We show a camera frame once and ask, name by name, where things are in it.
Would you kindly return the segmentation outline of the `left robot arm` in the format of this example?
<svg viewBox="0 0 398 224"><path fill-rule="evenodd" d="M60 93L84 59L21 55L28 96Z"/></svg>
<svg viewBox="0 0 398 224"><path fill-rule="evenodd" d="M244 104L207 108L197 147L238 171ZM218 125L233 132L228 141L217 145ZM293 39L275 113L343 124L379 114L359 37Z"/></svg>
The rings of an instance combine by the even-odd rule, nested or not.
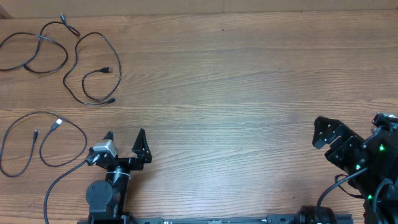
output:
<svg viewBox="0 0 398 224"><path fill-rule="evenodd" d="M152 162L152 154L144 129L140 129L132 147L134 157L119 157L112 131L89 148L85 162L106 170L103 180L93 182L86 190L89 205L88 223L135 223L130 212L124 210L131 172L142 170Z"/></svg>

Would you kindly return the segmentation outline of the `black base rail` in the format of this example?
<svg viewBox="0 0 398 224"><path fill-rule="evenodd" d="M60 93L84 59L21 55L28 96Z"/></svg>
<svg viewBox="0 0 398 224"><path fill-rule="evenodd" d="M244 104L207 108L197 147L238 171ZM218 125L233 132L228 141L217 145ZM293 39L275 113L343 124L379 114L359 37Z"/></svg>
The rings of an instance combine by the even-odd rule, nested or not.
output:
<svg viewBox="0 0 398 224"><path fill-rule="evenodd" d="M330 223L305 217L304 214L274 214L266 217L235 217L235 218L192 218L192 219L163 219L163 218L135 218L130 220L106 221L78 221L78 224L89 223L135 223L135 224L294 224L294 223Z"/></svg>

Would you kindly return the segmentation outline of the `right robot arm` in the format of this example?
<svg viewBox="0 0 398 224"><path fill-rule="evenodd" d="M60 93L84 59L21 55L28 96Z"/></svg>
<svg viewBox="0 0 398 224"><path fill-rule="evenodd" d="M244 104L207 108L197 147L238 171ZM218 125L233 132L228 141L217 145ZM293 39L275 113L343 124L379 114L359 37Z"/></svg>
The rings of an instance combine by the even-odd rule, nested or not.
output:
<svg viewBox="0 0 398 224"><path fill-rule="evenodd" d="M345 182L364 201L365 223L397 223L397 117L377 113L372 123L372 135L363 139L340 120L319 116L314 121L313 146L321 149L328 144L326 159L345 172L317 201L315 216L320 223L337 222L332 212L322 215L321 204Z"/></svg>

